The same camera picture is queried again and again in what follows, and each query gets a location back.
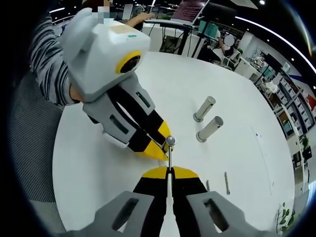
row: hand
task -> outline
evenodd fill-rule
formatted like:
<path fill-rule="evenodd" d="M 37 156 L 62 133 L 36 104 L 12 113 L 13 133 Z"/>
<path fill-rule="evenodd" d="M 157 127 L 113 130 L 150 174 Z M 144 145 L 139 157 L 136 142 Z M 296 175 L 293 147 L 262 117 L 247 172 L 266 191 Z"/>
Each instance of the hand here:
<path fill-rule="evenodd" d="M 69 94 L 73 100 L 83 102 L 83 97 L 79 94 L 79 92 L 75 89 L 73 85 L 70 85 Z"/>
<path fill-rule="evenodd" d="M 156 15 L 154 13 L 140 13 L 138 16 L 135 16 L 134 18 L 130 19 L 126 24 L 130 27 L 135 27 L 137 24 L 145 21 L 146 19 L 149 18 L 155 18 Z"/>
<path fill-rule="evenodd" d="M 147 19 L 155 18 L 155 17 L 156 17 L 156 15 L 153 12 L 151 12 L 149 14 L 142 12 L 138 16 L 136 16 L 135 18 L 137 18 L 139 23 L 140 23 L 140 22 L 143 22 L 143 21 L 145 21 Z"/>

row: human arm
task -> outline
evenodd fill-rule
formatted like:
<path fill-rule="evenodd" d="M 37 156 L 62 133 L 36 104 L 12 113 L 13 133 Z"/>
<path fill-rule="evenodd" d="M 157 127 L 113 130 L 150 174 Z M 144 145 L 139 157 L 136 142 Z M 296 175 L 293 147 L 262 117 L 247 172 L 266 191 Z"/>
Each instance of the human arm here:
<path fill-rule="evenodd" d="M 223 39 L 219 39 L 219 40 L 218 40 L 218 43 L 219 43 L 219 46 L 220 46 L 220 48 L 221 48 L 223 54 L 225 55 L 226 49 L 225 49 L 225 45 L 223 44 Z"/>
<path fill-rule="evenodd" d="M 71 105 L 82 101 L 71 87 L 68 66 L 63 60 L 63 50 L 54 32 L 50 15 L 36 27 L 29 49 L 31 71 L 46 100 L 57 105 Z"/>
<path fill-rule="evenodd" d="M 136 26 L 137 24 L 147 20 L 147 19 L 150 19 L 150 18 L 155 18 L 155 14 L 154 13 L 140 13 L 139 15 L 135 16 L 134 18 L 130 19 L 126 25 L 130 26 L 130 27 L 134 27 Z"/>

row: computer monitor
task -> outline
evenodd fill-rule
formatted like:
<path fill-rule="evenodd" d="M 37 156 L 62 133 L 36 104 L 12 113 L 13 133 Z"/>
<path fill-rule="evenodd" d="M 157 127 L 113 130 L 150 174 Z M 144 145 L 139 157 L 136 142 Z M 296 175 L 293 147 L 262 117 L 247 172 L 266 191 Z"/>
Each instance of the computer monitor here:
<path fill-rule="evenodd" d="M 182 0 L 171 20 L 186 24 L 194 24 L 209 0 Z"/>

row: silver cylindrical peg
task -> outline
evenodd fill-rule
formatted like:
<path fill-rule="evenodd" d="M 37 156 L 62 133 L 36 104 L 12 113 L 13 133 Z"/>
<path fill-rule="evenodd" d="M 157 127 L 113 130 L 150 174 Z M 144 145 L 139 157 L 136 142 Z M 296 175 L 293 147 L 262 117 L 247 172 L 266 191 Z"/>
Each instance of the silver cylindrical peg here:
<path fill-rule="evenodd" d="M 168 146 L 168 156 L 169 156 L 169 172 L 171 171 L 171 167 L 172 167 L 171 152 L 174 145 L 176 145 L 176 143 L 177 143 L 177 139 L 175 137 L 169 136 L 166 138 L 166 145 Z"/>
<path fill-rule="evenodd" d="M 224 122 L 221 117 L 216 116 L 208 125 L 197 133 L 197 140 L 205 142 L 207 138 L 212 135 L 217 129 L 223 126 Z"/>
<path fill-rule="evenodd" d="M 208 96 L 199 110 L 193 114 L 193 118 L 196 122 L 202 122 L 207 112 L 213 107 L 216 100 L 212 96 Z"/>

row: gray gripper part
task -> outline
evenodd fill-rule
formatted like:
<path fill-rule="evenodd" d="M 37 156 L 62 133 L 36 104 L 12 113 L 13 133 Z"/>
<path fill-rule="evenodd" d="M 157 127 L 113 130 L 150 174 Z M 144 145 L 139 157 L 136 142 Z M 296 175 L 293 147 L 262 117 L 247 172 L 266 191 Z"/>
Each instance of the gray gripper part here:
<path fill-rule="evenodd" d="M 101 123 L 104 132 L 125 144 L 136 132 L 136 129 L 116 110 L 107 93 L 91 103 L 85 103 L 83 111 Z"/>
<path fill-rule="evenodd" d="M 138 77 L 135 73 L 128 79 L 123 80 L 119 85 L 133 97 L 147 115 L 155 109 L 153 100 L 150 98 L 148 92 L 139 84 Z"/>
<path fill-rule="evenodd" d="M 80 231 L 69 231 L 58 236 L 140 237 L 153 199 L 153 196 L 125 191 L 101 207 L 90 225 Z M 117 231 L 126 221 L 123 233 Z"/>
<path fill-rule="evenodd" d="M 191 205 L 201 237 L 277 237 L 278 235 L 268 231 L 260 231 L 248 224 L 242 210 L 219 195 L 217 192 L 208 192 L 187 196 Z M 210 210 L 205 204 L 210 203 L 211 212 L 217 213 L 217 220 L 213 221 Z M 215 223 L 223 223 L 222 218 L 226 221 L 222 227 L 227 229 L 218 233 L 215 229 Z"/>
<path fill-rule="evenodd" d="M 118 86 L 133 97 L 147 115 L 155 109 L 152 99 L 148 92 L 139 84 L 138 77 L 135 73 L 119 83 Z M 124 144 L 127 144 L 136 132 L 136 129 L 116 110 L 106 92 L 93 102 L 85 103 L 83 111 L 101 123 L 104 132 Z"/>

